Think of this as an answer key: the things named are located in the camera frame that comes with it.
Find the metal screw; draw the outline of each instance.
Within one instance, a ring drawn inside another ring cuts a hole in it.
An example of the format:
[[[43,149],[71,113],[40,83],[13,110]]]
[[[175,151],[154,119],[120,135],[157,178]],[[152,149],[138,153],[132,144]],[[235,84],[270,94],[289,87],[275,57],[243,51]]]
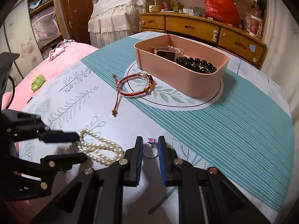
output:
[[[55,162],[50,161],[50,162],[49,162],[49,166],[50,166],[50,167],[54,167],[54,166],[55,166]]]
[[[218,173],[218,169],[215,167],[209,167],[207,170],[209,171],[210,174]]]
[[[86,175],[92,174],[92,172],[93,172],[93,169],[92,169],[91,167],[88,167],[88,168],[85,168],[85,169],[84,169],[84,173],[85,173]]]
[[[41,182],[40,186],[41,186],[42,189],[47,189],[48,188],[48,185],[45,182]]]
[[[181,165],[183,162],[184,162],[184,160],[183,160],[183,159],[180,159],[180,158],[176,158],[176,159],[174,160],[174,163],[177,164],[177,165]]]
[[[125,158],[123,158],[123,159],[119,160],[118,163],[119,163],[120,165],[126,165],[126,164],[128,163],[128,160],[125,159]]]

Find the watch face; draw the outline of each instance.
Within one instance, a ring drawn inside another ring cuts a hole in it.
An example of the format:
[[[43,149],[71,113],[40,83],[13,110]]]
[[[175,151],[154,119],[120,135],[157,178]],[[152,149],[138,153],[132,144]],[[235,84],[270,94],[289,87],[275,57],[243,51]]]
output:
[[[157,55],[161,56],[165,59],[174,61],[175,60],[175,53],[174,52],[169,52],[169,51],[163,51],[163,50],[158,50]]]

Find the teal striped tablecloth section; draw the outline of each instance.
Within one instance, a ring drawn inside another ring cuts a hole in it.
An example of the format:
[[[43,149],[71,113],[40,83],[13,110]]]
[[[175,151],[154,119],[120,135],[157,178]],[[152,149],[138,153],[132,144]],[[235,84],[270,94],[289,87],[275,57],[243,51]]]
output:
[[[133,46],[139,41],[119,40],[81,61],[115,88],[111,75],[124,75],[136,60]],[[230,70],[223,82],[220,99],[195,111],[161,110],[129,100],[226,177],[279,211],[292,173],[292,120],[266,94]]]

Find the white pearl strand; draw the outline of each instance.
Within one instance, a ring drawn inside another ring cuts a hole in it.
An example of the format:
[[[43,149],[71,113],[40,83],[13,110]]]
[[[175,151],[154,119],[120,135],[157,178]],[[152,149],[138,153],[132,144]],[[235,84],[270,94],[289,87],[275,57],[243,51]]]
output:
[[[94,143],[87,143],[83,139],[83,135],[88,134],[95,139],[102,142],[102,144],[94,144]],[[109,141],[88,129],[83,129],[79,132],[80,140],[73,142],[73,144],[79,149],[79,151],[84,152],[88,157],[92,160],[104,164],[105,166],[110,166],[115,161],[118,161],[124,157],[125,151],[121,148],[121,146],[117,145],[116,143]],[[114,152],[114,158],[109,158],[102,154],[100,150],[109,150]]]

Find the sticker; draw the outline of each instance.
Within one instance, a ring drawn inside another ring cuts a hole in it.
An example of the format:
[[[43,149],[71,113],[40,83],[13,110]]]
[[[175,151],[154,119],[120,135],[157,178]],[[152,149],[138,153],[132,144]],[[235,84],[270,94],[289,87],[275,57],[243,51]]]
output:
[[[250,44],[249,48],[250,48],[251,52],[255,52],[255,45],[254,44]]]

